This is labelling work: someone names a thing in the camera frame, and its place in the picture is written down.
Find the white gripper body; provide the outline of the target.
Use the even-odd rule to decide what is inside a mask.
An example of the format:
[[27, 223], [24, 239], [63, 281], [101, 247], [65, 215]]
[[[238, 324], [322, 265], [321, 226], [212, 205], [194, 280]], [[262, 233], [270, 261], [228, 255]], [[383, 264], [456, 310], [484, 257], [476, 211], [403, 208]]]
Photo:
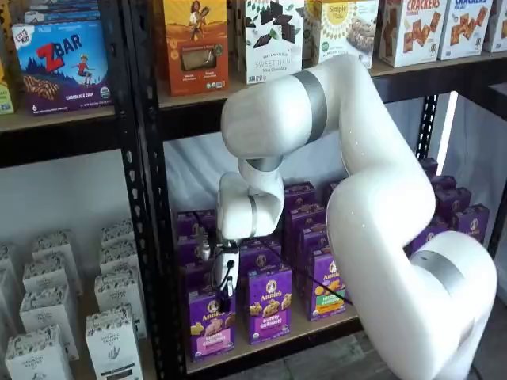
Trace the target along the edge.
[[219, 245], [215, 249], [213, 284], [224, 295], [233, 295], [238, 282], [240, 252], [237, 245]]

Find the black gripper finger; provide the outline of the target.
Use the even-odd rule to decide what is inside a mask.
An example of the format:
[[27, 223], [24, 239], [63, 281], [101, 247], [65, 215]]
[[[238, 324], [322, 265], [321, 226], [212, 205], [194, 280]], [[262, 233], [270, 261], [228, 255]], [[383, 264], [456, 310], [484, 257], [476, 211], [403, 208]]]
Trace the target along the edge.
[[219, 309], [221, 313], [228, 313], [231, 311], [232, 298], [234, 296], [233, 277], [228, 276], [224, 280], [224, 285], [221, 286], [219, 291], [220, 304]]

